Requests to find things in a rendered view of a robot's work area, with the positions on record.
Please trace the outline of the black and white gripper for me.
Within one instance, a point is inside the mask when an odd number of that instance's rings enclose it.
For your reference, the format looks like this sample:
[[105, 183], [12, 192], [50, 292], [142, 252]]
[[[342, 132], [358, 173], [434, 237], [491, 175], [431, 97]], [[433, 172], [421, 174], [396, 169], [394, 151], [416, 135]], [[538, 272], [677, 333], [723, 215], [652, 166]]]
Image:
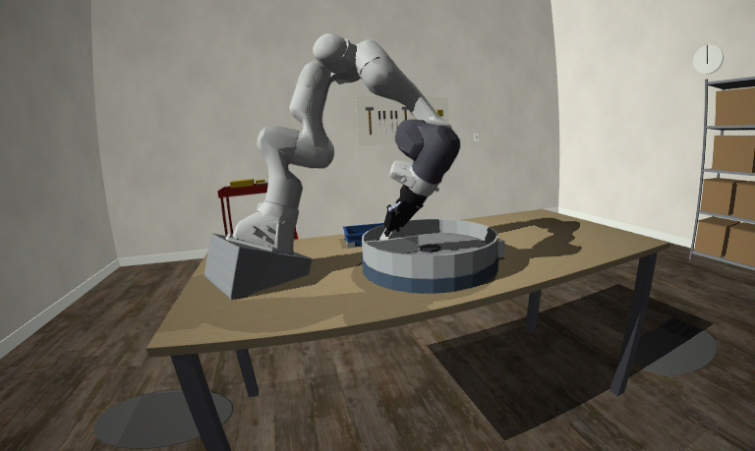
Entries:
[[392, 239], [396, 231], [399, 232], [399, 228], [404, 227], [415, 213], [423, 207], [426, 199], [427, 197], [417, 195], [407, 186], [403, 185], [400, 189], [400, 198], [396, 201], [395, 205], [389, 204], [387, 206], [387, 213], [383, 224], [385, 230], [380, 239]]

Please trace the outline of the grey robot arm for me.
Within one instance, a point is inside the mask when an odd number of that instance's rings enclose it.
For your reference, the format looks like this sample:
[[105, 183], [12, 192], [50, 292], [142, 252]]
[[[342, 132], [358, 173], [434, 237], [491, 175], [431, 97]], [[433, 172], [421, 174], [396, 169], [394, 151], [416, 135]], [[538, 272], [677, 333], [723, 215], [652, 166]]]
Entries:
[[415, 117], [416, 120], [402, 121], [395, 134], [398, 148], [414, 162], [396, 160], [390, 169], [390, 178], [413, 193], [428, 197], [438, 192], [443, 174], [459, 152], [460, 139], [451, 125], [375, 41], [352, 44], [344, 37], [327, 33], [316, 41], [313, 53], [318, 62], [305, 65], [289, 107], [303, 131], [267, 126], [260, 132], [257, 146], [269, 175], [265, 201], [258, 204], [256, 213], [239, 221], [233, 237], [226, 236], [227, 241], [270, 252], [294, 253], [303, 186], [288, 165], [326, 168], [332, 162], [334, 146], [323, 128], [322, 112], [334, 81], [342, 85], [362, 79], [369, 91], [405, 105]]

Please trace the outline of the blue shallow tray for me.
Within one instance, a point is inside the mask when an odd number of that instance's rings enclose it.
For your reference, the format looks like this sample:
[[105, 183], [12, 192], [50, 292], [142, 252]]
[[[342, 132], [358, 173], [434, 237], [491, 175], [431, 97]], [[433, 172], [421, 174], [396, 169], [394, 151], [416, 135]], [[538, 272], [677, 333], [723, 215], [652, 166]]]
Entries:
[[369, 230], [381, 226], [384, 223], [344, 226], [344, 239], [346, 238], [347, 248], [355, 248], [362, 246], [362, 236]]

